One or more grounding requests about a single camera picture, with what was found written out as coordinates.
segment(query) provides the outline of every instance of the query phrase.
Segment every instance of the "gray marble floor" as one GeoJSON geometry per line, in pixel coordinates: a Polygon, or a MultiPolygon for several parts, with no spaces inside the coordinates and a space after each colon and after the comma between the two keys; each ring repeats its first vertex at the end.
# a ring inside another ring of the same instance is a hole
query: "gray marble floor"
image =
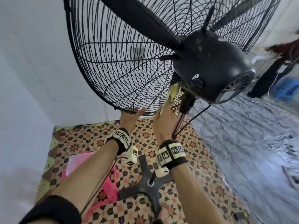
{"type": "MultiPolygon", "coordinates": [[[[268,98],[250,101],[241,94],[212,106],[192,124],[253,217],[265,224],[299,223],[299,191],[282,170],[299,169],[294,155],[299,154],[299,117],[268,98]]],[[[207,105],[197,101],[189,118],[207,105]]]]}

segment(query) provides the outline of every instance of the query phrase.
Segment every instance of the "fan motor housing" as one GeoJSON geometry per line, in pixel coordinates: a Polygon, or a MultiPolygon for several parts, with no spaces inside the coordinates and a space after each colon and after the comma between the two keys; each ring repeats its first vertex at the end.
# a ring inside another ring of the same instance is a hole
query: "fan motor housing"
{"type": "Polygon", "coordinates": [[[235,97],[255,74],[252,63],[239,48],[208,30],[187,36],[175,55],[173,68],[185,89],[211,104],[235,97]]]}

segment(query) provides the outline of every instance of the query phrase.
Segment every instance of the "bare foot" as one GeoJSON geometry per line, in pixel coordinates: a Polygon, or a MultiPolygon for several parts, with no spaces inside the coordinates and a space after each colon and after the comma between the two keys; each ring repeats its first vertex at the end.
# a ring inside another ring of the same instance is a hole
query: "bare foot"
{"type": "Polygon", "coordinates": [[[167,224],[169,213],[168,213],[169,205],[166,203],[161,203],[161,211],[158,215],[158,219],[161,219],[163,224],[167,224]]]}

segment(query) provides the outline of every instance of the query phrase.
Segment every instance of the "fan stand base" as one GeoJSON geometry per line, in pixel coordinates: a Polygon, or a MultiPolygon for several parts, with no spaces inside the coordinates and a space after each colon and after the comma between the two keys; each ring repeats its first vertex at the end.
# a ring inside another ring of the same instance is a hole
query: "fan stand base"
{"type": "Polygon", "coordinates": [[[123,200],[127,197],[134,196],[136,194],[145,194],[153,208],[155,218],[158,217],[161,210],[158,191],[162,185],[173,180],[171,174],[168,174],[162,178],[155,177],[154,184],[150,185],[148,182],[152,176],[149,166],[147,165],[147,160],[145,155],[139,157],[141,169],[142,169],[142,179],[135,185],[124,188],[118,192],[118,200],[123,200]]]}

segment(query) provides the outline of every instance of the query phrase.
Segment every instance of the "yellow brush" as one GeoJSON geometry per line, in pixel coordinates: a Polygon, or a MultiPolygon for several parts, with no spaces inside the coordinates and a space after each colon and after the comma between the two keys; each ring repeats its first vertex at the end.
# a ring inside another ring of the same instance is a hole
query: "yellow brush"
{"type": "Polygon", "coordinates": [[[176,95],[178,94],[178,88],[179,88],[179,83],[173,84],[169,87],[168,94],[166,96],[165,102],[164,102],[163,107],[161,109],[160,115],[162,114],[164,106],[165,106],[165,104],[167,103],[168,100],[170,100],[170,102],[173,103],[176,95]]]}

